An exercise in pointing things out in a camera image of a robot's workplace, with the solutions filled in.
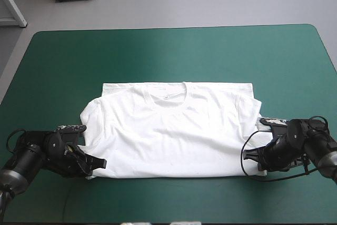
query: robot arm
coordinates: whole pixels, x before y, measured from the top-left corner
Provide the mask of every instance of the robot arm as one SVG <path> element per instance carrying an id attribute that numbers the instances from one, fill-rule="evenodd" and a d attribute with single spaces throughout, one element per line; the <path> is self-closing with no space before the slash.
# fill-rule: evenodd
<path id="1" fill-rule="evenodd" d="M 59 126 L 55 131 L 14 131 L 6 147 L 13 154 L 0 170 L 0 223 L 7 204 L 26 191 L 40 169 L 47 169 L 63 177 L 87 177 L 97 168 L 105 168 L 106 160 L 84 153 L 78 138 L 86 130 L 84 125 Z M 8 141 L 23 131 L 14 150 Z"/>
<path id="2" fill-rule="evenodd" d="M 273 140 L 266 146 L 243 151 L 243 159 L 257 162 L 260 171 L 287 171 L 309 159 L 326 178 L 337 183 L 337 142 L 330 136 L 325 118 L 290 121 L 261 118 Z"/>

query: t-shirt sleeve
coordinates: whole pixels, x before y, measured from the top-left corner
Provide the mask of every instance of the t-shirt sleeve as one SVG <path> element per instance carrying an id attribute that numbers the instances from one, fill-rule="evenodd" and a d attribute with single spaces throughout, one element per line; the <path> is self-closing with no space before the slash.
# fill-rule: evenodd
<path id="1" fill-rule="evenodd" d="M 246 140 L 257 130 L 255 124 L 259 116 L 261 102 L 245 95 L 239 95 L 236 99 L 236 108 L 242 138 Z"/>
<path id="2" fill-rule="evenodd" d="M 84 131 L 85 150 L 95 148 L 101 140 L 103 134 L 103 113 L 102 106 L 98 99 L 95 99 L 86 106 L 80 115 L 83 125 L 86 125 Z"/>

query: neckline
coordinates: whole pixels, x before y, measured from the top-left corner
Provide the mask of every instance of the neckline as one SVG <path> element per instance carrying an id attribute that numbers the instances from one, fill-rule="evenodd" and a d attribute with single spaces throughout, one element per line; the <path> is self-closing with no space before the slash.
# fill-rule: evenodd
<path id="1" fill-rule="evenodd" d="M 175 107 L 164 107 L 164 106 L 160 106 L 156 104 L 148 91 L 147 84 L 142 85 L 142 92 L 143 92 L 145 102 L 148 104 L 148 106 L 151 109 L 155 111 L 163 112 L 163 113 L 176 113 L 176 112 L 182 111 L 183 109 L 186 108 L 188 101 L 190 100 L 191 87 L 188 82 L 179 83 L 179 85 L 181 84 L 184 85 L 185 87 L 185 98 L 184 98 L 184 101 L 180 105 L 177 105 Z"/>

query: black cable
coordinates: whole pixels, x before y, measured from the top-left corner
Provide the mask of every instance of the black cable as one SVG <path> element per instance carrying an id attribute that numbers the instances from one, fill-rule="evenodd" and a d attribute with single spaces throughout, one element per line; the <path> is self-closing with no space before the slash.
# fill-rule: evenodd
<path id="1" fill-rule="evenodd" d="M 247 143 L 249 142 L 249 140 L 252 138 L 253 135 L 255 135 L 256 133 L 258 133 L 260 131 L 255 131 L 254 133 L 252 133 L 250 135 L 250 137 L 247 139 L 247 141 L 244 143 L 244 145 L 242 146 L 242 149 L 241 149 L 241 154 L 240 154 L 240 162 L 241 162 L 241 169 L 243 171 L 243 173 L 250 179 L 252 180 L 255 180 L 255 181 L 259 181 L 259 182 L 275 182 L 275 181 L 282 181 L 282 180 L 287 180 L 287 179 L 294 179 L 294 178 L 298 178 L 298 177 L 301 177 L 301 176 L 304 176 L 304 175 L 309 175 L 310 173 L 314 172 L 314 171 L 317 171 L 319 169 L 323 169 L 325 167 L 320 167 L 320 168 L 315 168 L 315 169 L 312 169 L 312 170 L 309 170 L 307 172 L 303 172 L 303 173 L 300 173 L 300 174 L 296 174 L 296 175 L 291 175 L 291 176 L 288 176 L 288 177 L 284 177 L 284 178 L 278 178 L 278 179 L 269 179 L 269 180 L 263 180 L 263 179 L 258 179 L 256 177 L 253 177 L 251 175 L 248 175 L 248 173 L 244 170 L 244 167 L 243 167 L 243 160 L 242 160 L 242 156 L 243 156 L 243 151 L 244 151 L 244 148 L 245 146 L 247 145 Z"/>
<path id="2" fill-rule="evenodd" d="M 26 130 L 24 129 L 17 129 L 17 130 L 14 130 L 12 133 L 9 134 L 9 136 L 7 137 L 7 142 L 6 142 L 6 149 L 10 152 L 10 153 L 14 153 L 14 150 L 11 150 L 10 147 L 9 147 L 9 140 L 12 138 L 12 136 L 18 132 L 21 132 L 21 131 L 24 131 L 24 133 L 26 133 Z"/>

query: white t-shirt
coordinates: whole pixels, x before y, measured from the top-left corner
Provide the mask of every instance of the white t-shirt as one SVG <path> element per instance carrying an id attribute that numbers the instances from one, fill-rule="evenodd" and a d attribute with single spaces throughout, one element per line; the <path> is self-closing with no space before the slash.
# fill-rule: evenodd
<path id="1" fill-rule="evenodd" d="M 87 125 L 81 149 L 107 160 L 106 169 L 93 176 L 243 175 L 240 150 L 256 130 L 261 102 L 230 86 L 135 83 L 103 92 L 81 114 Z M 245 160 L 244 166 L 249 174 L 258 173 L 254 161 Z"/>

